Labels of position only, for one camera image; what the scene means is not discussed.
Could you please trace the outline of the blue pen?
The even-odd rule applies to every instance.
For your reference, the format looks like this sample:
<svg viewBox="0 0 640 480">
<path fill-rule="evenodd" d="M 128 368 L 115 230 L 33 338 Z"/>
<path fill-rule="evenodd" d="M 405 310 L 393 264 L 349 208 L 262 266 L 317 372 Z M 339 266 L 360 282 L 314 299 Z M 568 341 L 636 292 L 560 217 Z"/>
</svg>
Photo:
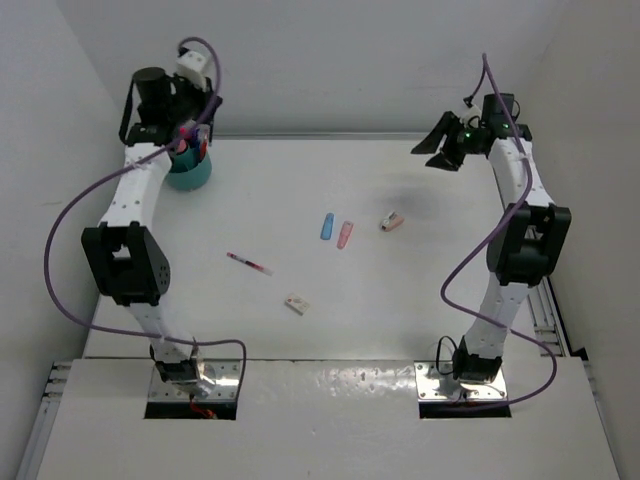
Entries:
<svg viewBox="0 0 640 480">
<path fill-rule="evenodd" d="M 186 142 L 189 146 L 189 149 L 191 151 L 191 154 L 193 156 L 194 162 L 197 163 L 199 158 L 200 158 L 200 154 L 199 154 L 199 149 L 200 149 L 200 142 L 198 139 L 198 124 L 197 123 L 192 123 L 189 127 L 188 127 L 188 135 L 186 137 Z"/>
<path fill-rule="evenodd" d="M 209 144 L 209 131 L 205 128 L 201 128 L 198 133 L 198 140 L 200 160 L 203 161 L 207 154 Z"/>
</svg>

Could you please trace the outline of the pink capped clear tube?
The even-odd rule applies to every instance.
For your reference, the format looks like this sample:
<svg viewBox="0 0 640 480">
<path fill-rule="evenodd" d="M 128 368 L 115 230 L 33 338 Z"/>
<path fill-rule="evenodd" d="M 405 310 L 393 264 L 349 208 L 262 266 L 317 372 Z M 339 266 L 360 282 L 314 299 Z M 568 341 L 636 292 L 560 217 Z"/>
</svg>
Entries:
<svg viewBox="0 0 640 480">
<path fill-rule="evenodd" d="M 185 140 L 180 140 L 177 144 L 177 146 L 174 148 L 174 154 L 175 155 L 181 155 L 185 152 L 187 152 L 189 149 L 189 145 Z"/>
</svg>

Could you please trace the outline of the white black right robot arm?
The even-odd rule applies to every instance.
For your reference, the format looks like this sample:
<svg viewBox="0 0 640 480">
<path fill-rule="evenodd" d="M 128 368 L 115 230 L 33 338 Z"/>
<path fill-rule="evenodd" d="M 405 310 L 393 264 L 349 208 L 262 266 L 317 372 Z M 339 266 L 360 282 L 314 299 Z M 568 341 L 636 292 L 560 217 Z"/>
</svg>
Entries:
<svg viewBox="0 0 640 480">
<path fill-rule="evenodd" d="M 489 283 L 474 322 L 454 350 L 449 375 L 469 383 L 489 383 L 499 373 L 504 345 L 521 302 L 557 265 L 572 221 L 571 211 L 547 193 L 534 158 L 528 126 L 513 117 L 511 94 L 472 97 L 459 112 L 447 111 L 412 150 L 428 156 L 427 166 L 458 171 L 469 155 L 484 156 L 492 170 L 504 213 L 485 253 Z"/>
</svg>

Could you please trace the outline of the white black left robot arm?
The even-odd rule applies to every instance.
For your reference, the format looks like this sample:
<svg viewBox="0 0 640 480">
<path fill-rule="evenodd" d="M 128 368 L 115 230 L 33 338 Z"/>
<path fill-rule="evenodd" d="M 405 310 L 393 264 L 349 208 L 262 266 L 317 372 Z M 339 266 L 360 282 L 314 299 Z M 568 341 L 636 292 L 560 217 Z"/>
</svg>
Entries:
<svg viewBox="0 0 640 480">
<path fill-rule="evenodd" d="M 119 129 L 127 171 L 98 226 L 81 235 L 100 293 L 127 310 L 148 335 L 160 379 L 196 397 L 209 395 L 216 380 L 197 347 L 164 315 L 161 299 L 171 270 L 152 234 L 152 220 L 162 184 L 192 191 L 208 182 L 208 145 L 221 102 L 210 78 L 194 71 L 136 71 Z"/>
</svg>

